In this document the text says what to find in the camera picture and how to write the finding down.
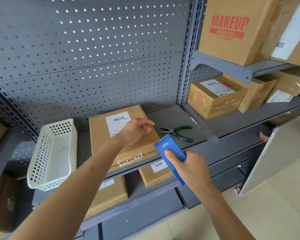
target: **shipping label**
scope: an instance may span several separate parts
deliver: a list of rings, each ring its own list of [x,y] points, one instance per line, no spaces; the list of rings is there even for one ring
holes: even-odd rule
[[[283,103],[283,102],[290,102],[293,98],[293,95],[283,92],[281,90],[276,90],[272,96],[268,99],[267,103]]]
[[[218,82],[216,79],[202,81],[200,82],[200,84],[219,97],[235,92],[231,88],[228,88],[226,85]]]
[[[209,33],[224,40],[243,39],[244,32],[242,30],[248,25],[249,20],[249,17],[213,15]]]
[[[115,183],[114,179],[110,179],[109,181],[103,182],[101,183],[99,190],[102,190],[103,188],[108,187],[114,183]]]
[[[131,121],[131,118],[129,113],[125,111],[108,116],[105,118],[105,120],[108,124],[110,136],[113,137],[118,134],[129,121]]]
[[[281,36],[272,57],[287,60],[300,41],[300,4]]]
[[[160,170],[168,167],[168,165],[166,164],[166,162],[162,159],[161,161],[157,161],[155,163],[151,164],[152,170],[153,172],[159,172]]]

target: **pliers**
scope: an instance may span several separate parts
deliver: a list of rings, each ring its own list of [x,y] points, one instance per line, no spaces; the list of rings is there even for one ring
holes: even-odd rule
[[[189,129],[191,130],[193,128],[192,125],[183,125],[183,126],[179,126],[177,128],[173,128],[173,129],[164,129],[164,128],[160,128],[164,131],[161,131],[160,133],[171,133],[172,135],[178,137],[180,140],[186,141],[186,142],[193,142],[194,140],[192,138],[187,138],[184,137],[182,135],[180,135],[179,133],[177,133],[180,130],[184,130],[184,129]]]

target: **barcode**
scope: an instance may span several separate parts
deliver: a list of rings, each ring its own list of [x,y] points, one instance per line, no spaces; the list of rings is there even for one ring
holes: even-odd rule
[[[162,164],[163,164],[162,162],[159,162],[159,163],[155,164],[155,167],[159,167]]]
[[[118,120],[123,120],[123,119],[124,119],[124,117],[122,116],[122,117],[113,119],[113,121],[118,121]]]
[[[277,47],[278,47],[278,48],[283,48],[283,46],[284,46],[285,44],[286,44],[286,43],[278,42]]]

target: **paper label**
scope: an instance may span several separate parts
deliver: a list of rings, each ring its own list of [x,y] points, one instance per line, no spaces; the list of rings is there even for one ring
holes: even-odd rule
[[[152,170],[153,172],[159,172],[160,170],[168,167],[168,165],[166,164],[166,162],[162,159],[161,161],[157,161],[155,163],[151,164]]]
[[[122,113],[117,113],[105,118],[108,124],[108,129],[110,132],[110,136],[113,137],[118,134],[124,126],[131,121],[129,113],[127,111]]]
[[[109,181],[103,182],[101,183],[99,190],[102,190],[103,188],[108,187],[114,183],[115,183],[114,179],[110,179]]]
[[[268,99],[267,103],[282,103],[282,102],[290,102],[293,98],[293,95],[282,92],[280,90],[276,90],[273,95]]]
[[[300,4],[281,36],[272,57],[287,60],[300,41]]]
[[[219,97],[235,92],[232,89],[228,88],[226,85],[218,82],[216,79],[202,81],[200,82],[200,84]]]

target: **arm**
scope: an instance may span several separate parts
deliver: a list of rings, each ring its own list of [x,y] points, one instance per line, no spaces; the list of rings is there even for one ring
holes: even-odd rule
[[[71,174],[17,228],[10,239],[73,239],[114,159],[124,146],[151,131],[154,122],[135,119]]]
[[[255,240],[219,190],[213,186],[204,158],[189,150],[185,153],[187,159],[181,162],[171,151],[164,152],[187,186],[207,209],[220,240]]]

